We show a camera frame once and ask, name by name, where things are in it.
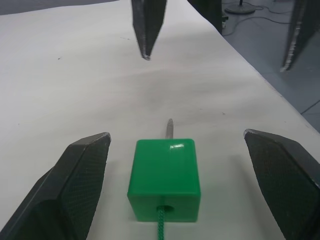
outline black cable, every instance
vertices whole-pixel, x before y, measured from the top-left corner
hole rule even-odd
[[[275,20],[272,20],[272,19],[267,18],[267,17],[264,17],[264,16],[251,16],[251,17],[248,17],[248,18],[245,18],[245,19],[242,19],[242,20],[238,21],[238,22],[233,26],[233,29],[232,29],[232,31],[231,31],[230,33],[224,34],[224,35],[222,35],[222,36],[223,36],[223,37],[226,37],[226,36],[230,36],[230,35],[234,34],[235,31],[236,31],[237,26],[238,26],[240,23],[242,23],[242,22],[244,22],[244,21],[246,21],[246,20],[249,20],[249,19],[266,19],[266,20],[271,21],[271,22],[276,23],[276,24],[290,24],[290,22],[275,21]]]
[[[302,111],[300,114],[304,114],[306,113],[307,111],[309,111],[310,109],[312,109],[315,105],[317,105],[318,103],[320,103],[320,100],[315,102],[314,104],[312,104],[310,107],[308,107],[306,110]]]
[[[253,6],[253,7],[256,7],[255,10],[263,10],[264,9],[264,6],[253,5],[253,4],[251,4],[249,2],[246,2],[246,1],[244,1],[243,3],[249,4],[249,5]]]
[[[238,3],[238,2],[237,2],[237,1],[222,2],[222,4],[234,4],[234,3]],[[284,11],[284,12],[276,12],[276,11],[270,10],[269,7],[264,6],[264,5],[253,5],[253,4],[251,4],[251,3],[247,2],[247,1],[244,1],[243,3],[249,4],[249,5],[253,6],[253,7],[256,7],[256,10],[268,9],[268,11],[269,11],[270,13],[272,13],[272,14],[288,14],[288,13],[291,13],[291,12],[292,12],[292,10],[291,10],[291,11]]]

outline metal pin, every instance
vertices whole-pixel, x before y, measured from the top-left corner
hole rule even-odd
[[[174,138],[174,121],[172,118],[169,119],[166,125],[166,132],[165,132],[166,139],[173,139]]]

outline gray floor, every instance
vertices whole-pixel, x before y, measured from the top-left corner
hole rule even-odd
[[[0,0],[0,15],[18,14],[63,6],[100,4],[117,0]]]
[[[248,2],[268,6],[274,12],[290,11],[294,3],[293,0]],[[245,18],[261,16],[288,23],[291,13],[274,14],[265,9],[247,16],[228,16],[223,34],[230,33],[234,25]],[[225,39],[320,132],[320,34],[311,39],[291,71],[280,72],[288,26],[260,18],[248,19]]]

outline white paper sheet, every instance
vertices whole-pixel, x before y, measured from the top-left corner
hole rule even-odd
[[[136,141],[196,144],[197,223],[168,223],[168,240],[283,240],[260,192],[243,132],[300,142],[318,133],[186,0],[168,0],[151,61],[140,57],[127,0],[0,16],[0,227],[68,144],[112,142],[88,240],[156,239],[127,200]]]

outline green block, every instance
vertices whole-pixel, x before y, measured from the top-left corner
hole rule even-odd
[[[127,197],[138,221],[195,222],[201,191],[192,139],[149,139],[136,143]]]

